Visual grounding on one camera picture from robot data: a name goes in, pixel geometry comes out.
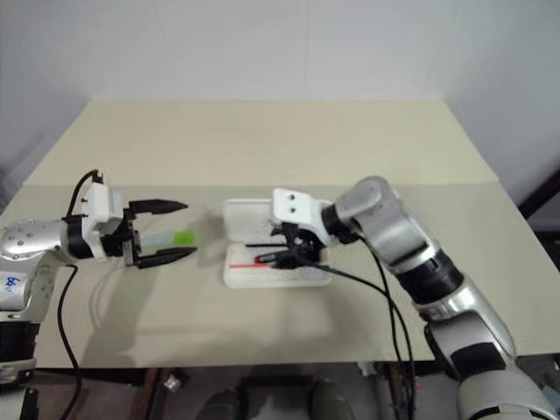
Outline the white translucent pencil case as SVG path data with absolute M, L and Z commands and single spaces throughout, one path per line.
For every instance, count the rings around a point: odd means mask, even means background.
M 282 239 L 270 234 L 271 201 L 269 199 L 229 199 L 224 202 L 223 216 L 228 240 L 223 281 L 232 289 L 280 289 L 323 287 L 331 283 L 333 276 L 313 268 L 234 269 L 228 267 L 232 259 L 248 258 L 261 254 L 284 251 L 282 247 L 247 247 L 251 239 Z

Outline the red marker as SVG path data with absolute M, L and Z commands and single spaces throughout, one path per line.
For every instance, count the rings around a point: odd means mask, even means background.
M 248 258 L 232 259 L 227 263 L 227 266 L 234 269 L 254 269 L 273 267 L 276 262 L 277 260 L 274 257 L 266 258 L 265 256 L 249 256 Z

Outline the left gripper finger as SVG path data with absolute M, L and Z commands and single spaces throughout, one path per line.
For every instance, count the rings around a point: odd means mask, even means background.
M 186 258 L 194 254 L 198 249 L 196 247 L 176 247 L 160 249 L 152 255 L 141 255 L 136 259 L 136 267 L 139 269 L 148 269 L 169 263 L 174 263 L 180 259 Z
M 137 214 L 170 214 L 187 208 L 187 204 L 168 199 L 144 199 L 129 202 L 129 213 L 133 217 Z

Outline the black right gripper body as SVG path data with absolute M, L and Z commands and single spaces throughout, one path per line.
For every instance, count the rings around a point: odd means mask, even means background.
M 305 266 L 308 263 L 319 263 L 325 247 L 319 238 L 308 230 L 295 224 L 282 223 L 272 229 L 272 236 L 281 235 L 285 239 L 286 250 L 294 258 L 294 266 Z

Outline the black stand frame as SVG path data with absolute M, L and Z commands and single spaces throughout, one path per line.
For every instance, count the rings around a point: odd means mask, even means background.
M 518 209 L 540 241 L 560 247 L 560 168 L 537 187 Z

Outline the brown table strut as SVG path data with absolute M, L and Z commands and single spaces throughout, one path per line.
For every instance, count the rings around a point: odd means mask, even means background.
M 161 367 L 151 367 L 146 370 L 142 392 L 136 407 L 136 420 L 150 420 L 162 373 Z

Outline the green capped marker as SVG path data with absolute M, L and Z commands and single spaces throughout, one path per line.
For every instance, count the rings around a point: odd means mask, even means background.
M 196 241 L 196 234 L 190 230 L 163 232 L 152 234 L 140 234 L 142 247 L 188 247 Z

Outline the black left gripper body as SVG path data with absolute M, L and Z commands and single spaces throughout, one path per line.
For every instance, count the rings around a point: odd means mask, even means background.
M 107 256 L 122 257 L 126 266 L 140 267 L 140 234 L 134 227 L 137 214 L 133 206 L 123 210 L 123 218 L 114 232 L 105 234 L 101 244 Z

